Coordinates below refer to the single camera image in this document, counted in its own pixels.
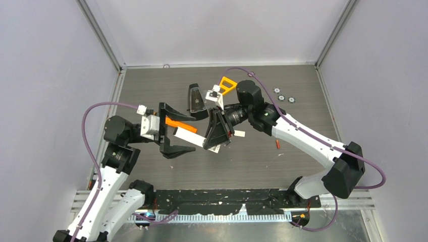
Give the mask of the long white box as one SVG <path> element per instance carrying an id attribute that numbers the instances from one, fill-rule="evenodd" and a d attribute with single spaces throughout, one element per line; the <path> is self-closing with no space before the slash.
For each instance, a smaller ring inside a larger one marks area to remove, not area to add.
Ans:
<path id="1" fill-rule="evenodd" d="M 205 137 L 198 135 L 196 133 L 193 133 L 189 130 L 183 129 L 181 127 L 177 127 L 174 130 L 174 136 L 184 140 L 186 142 L 189 142 L 191 144 L 194 144 L 198 147 L 203 147 L 203 143 L 205 141 Z"/>

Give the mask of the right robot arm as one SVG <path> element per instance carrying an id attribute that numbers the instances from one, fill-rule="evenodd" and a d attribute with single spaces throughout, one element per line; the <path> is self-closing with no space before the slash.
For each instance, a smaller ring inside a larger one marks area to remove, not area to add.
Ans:
<path id="1" fill-rule="evenodd" d="M 284 110 L 265 102 L 261 89 L 251 80 L 239 82 L 236 93 L 239 102 L 228 105 L 223 105 L 218 85 L 205 93 L 205 100 L 216 104 L 208 110 L 205 150 L 227 144 L 237 133 L 234 126 L 247 120 L 254 129 L 292 144 L 324 167 L 322 172 L 300 176 L 292 182 L 286 191 L 291 205 L 301 207 L 309 198 L 323 194 L 341 199 L 350 196 L 365 173 L 362 148 L 358 144 L 330 140 L 300 124 Z"/>

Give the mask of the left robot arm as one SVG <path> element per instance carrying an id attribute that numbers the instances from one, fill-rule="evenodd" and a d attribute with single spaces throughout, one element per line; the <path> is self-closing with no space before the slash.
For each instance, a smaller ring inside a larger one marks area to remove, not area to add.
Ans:
<path id="1" fill-rule="evenodd" d="M 107 141 L 108 147 L 102 162 L 98 163 L 86 138 L 85 123 L 89 112 L 103 105 L 134 109 L 141 115 L 142 120 L 138 124 L 133 124 L 117 115 L 109 117 L 104 124 L 104 140 Z M 97 103 L 85 111 L 81 123 L 82 138 L 94 163 L 97 180 L 73 222 L 67 229 L 56 231 L 53 241 L 112 241 L 118 230 L 137 209 L 148 209 L 154 204 L 153 185 L 137 179 L 130 184 L 121 200 L 115 206 L 111 206 L 140 154 L 140 150 L 130 147 L 130 144 L 154 142 L 159 145 L 160 153 L 167 159 L 195 151 L 194 147 L 170 145 L 165 122 L 167 117 L 175 121 L 196 120 L 163 102 L 159 103 L 157 112 L 144 105 L 120 102 Z"/>

